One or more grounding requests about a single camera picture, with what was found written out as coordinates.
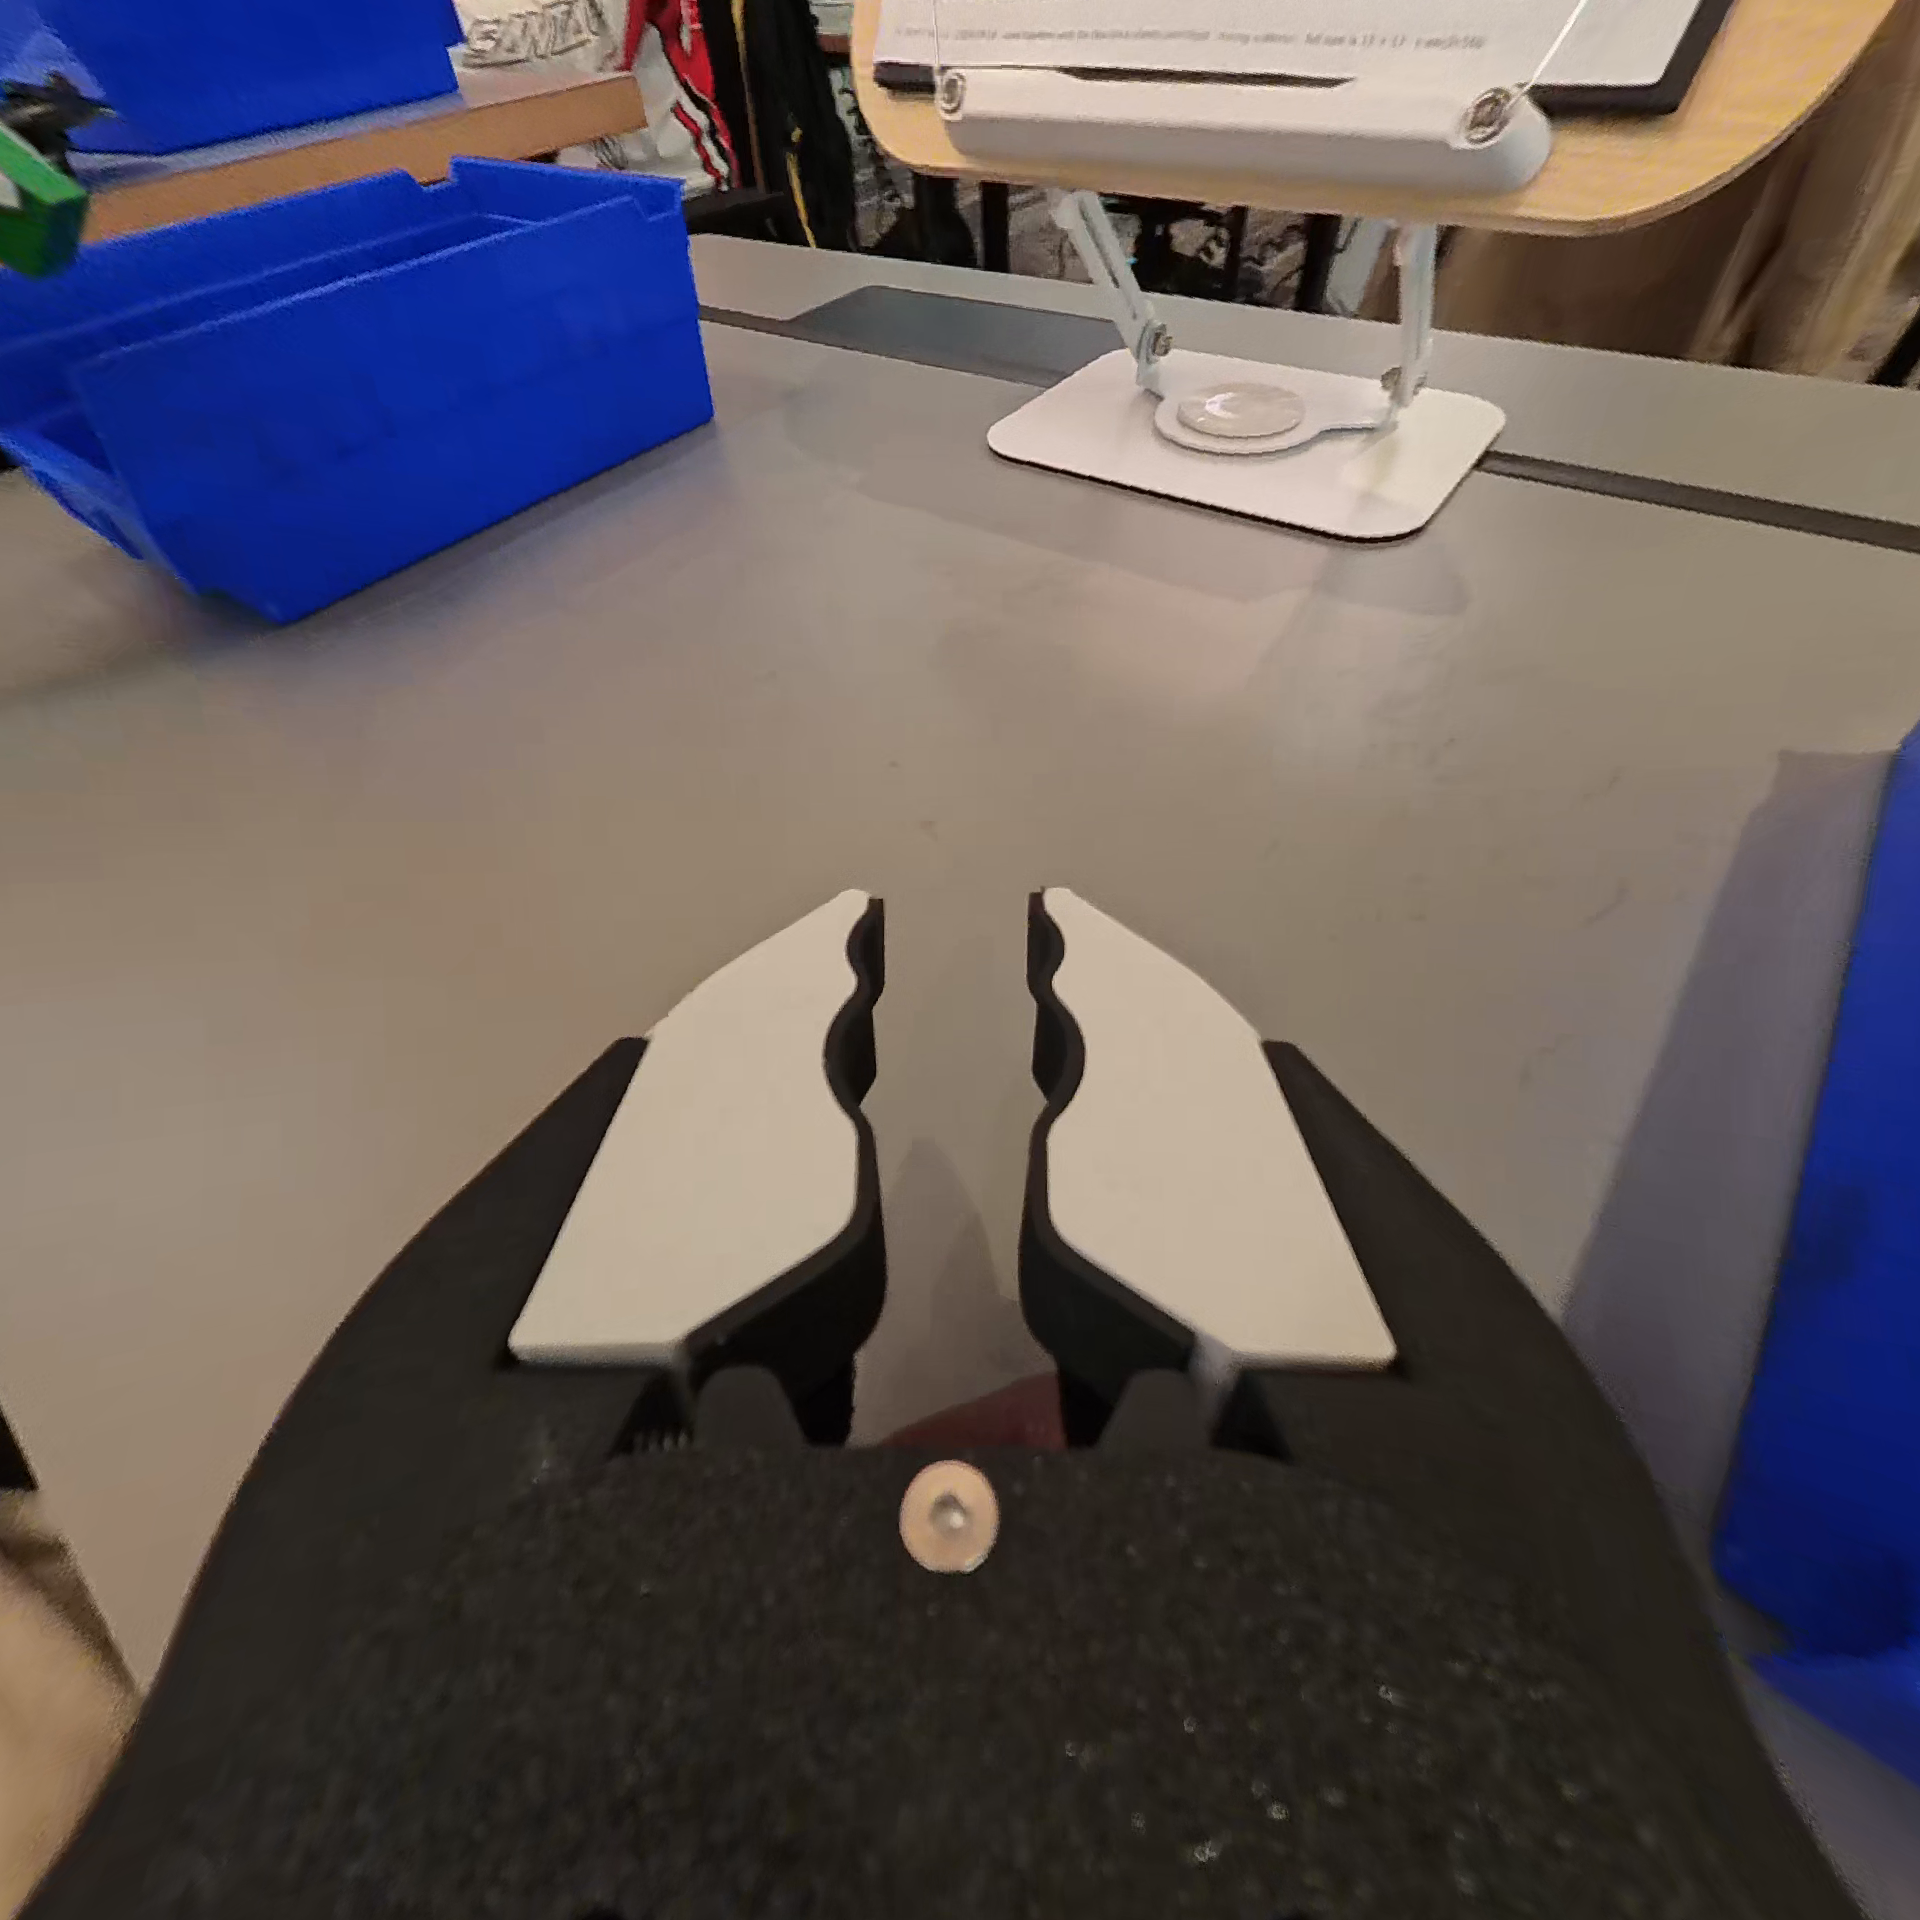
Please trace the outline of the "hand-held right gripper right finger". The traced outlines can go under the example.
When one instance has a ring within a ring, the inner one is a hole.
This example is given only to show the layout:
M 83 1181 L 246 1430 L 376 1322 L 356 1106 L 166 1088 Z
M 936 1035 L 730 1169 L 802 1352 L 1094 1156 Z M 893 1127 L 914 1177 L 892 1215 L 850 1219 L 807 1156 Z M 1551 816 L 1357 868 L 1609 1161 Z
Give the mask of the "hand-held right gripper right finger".
M 1258 1383 L 1390 1383 L 1352 1230 L 1258 1024 L 1063 884 L 1028 899 L 1031 1078 L 1020 1306 L 1066 1446 L 1172 1378 L 1219 1437 Z

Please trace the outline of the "wooden edged table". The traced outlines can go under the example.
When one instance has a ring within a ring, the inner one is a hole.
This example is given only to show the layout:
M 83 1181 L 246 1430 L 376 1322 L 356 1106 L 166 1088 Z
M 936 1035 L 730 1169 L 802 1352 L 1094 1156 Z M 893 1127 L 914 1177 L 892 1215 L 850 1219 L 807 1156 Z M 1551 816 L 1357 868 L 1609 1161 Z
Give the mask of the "wooden edged table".
M 485 100 L 422 100 L 140 165 L 89 189 L 83 235 L 97 244 L 385 172 L 441 184 L 464 156 L 540 161 L 642 124 L 637 78 L 625 71 Z

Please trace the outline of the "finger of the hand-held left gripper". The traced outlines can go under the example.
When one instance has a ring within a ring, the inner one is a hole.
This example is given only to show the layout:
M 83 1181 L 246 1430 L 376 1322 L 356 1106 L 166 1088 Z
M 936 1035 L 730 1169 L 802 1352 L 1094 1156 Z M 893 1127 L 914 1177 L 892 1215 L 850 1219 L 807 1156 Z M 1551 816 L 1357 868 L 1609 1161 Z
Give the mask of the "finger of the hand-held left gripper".
M 114 109 L 86 94 L 64 74 L 3 78 L 3 128 L 50 165 L 68 165 L 76 130 L 102 118 L 114 118 Z

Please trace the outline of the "person's cream sweater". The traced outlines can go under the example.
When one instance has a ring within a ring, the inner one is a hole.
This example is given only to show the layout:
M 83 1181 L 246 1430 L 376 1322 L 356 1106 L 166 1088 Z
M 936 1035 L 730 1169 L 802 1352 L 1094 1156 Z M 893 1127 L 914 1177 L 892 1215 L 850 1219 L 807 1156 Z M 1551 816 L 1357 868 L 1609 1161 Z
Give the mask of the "person's cream sweater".
M 3 1490 L 3 1918 L 76 1840 L 140 1707 L 41 1500 Z

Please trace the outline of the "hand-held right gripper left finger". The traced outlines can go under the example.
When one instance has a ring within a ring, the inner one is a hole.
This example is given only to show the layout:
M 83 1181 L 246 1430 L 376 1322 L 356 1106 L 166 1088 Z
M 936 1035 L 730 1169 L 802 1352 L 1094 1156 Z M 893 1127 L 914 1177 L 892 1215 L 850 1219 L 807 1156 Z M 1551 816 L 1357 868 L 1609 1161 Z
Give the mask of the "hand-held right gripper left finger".
M 802 1437 L 851 1434 L 889 1287 L 875 1084 L 883 899 L 847 890 L 692 985 L 641 1041 L 506 1348 L 642 1368 L 692 1401 L 773 1376 Z

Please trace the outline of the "wooden document stand white base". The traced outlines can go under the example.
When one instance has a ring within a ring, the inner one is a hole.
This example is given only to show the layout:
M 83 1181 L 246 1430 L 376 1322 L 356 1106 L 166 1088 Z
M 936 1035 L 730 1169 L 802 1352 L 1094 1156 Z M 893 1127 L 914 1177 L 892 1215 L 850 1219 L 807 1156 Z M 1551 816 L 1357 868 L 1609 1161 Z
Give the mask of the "wooden document stand white base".
M 1121 78 L 944 67 L 856 94 L 920 178 L 1024 184 L 1105 294 L 1121 350 L 988 432 L 1020 468 L 1345 543 L 1417 535 L 1491 450 L 1502 407 L 1428 382 L 1443 230 L 1602 235 L 1748 172 L 1837 88 L 1890 4 L 1732 4 L 1673 116 L 1548 112 L 1529 85 Z M 1179 350 L 1105 195 L 1356 215 L 1389 230 L 1397 345 L 1381 375 Z

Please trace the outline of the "green wooden cube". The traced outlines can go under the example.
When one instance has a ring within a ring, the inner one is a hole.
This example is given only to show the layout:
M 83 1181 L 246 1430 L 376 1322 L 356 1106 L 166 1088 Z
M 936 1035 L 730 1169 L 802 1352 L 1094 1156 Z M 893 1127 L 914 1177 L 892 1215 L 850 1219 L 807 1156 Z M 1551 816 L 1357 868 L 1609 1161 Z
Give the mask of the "green wooden cube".
M 3 268 L 53 279 L 76 266 L 89 192 L 23 130 L 3 124 Z

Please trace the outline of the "blue plastic bin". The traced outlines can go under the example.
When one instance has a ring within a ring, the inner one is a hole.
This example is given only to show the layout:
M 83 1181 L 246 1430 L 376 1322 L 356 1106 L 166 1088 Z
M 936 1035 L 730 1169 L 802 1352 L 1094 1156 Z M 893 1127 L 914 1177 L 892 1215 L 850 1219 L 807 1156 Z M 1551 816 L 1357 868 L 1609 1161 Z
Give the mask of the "blue plastic bin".
M 1771 1669 L 1918 1651 L 1918 736 L 1883 780 L 1714 1569 Z
M 86 155 L 173 156 L 456 91 L 454 4 L 3 4 L 3 74 L 106 104 Z
M 3 271 L 3 455 L 298 621 L 711 417 L 662 178 L 456 156 Z

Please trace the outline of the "printed instruction sheet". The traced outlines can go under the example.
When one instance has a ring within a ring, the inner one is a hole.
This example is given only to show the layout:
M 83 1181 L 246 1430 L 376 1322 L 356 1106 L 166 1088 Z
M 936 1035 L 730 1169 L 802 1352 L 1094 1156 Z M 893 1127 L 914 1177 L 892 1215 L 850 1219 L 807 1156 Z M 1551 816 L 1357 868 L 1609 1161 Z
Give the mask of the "printed instruction sheet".
M 1732 4 L 877 4 L 873 68 L 1529 85 L 1548 112 L 1673 116 Z

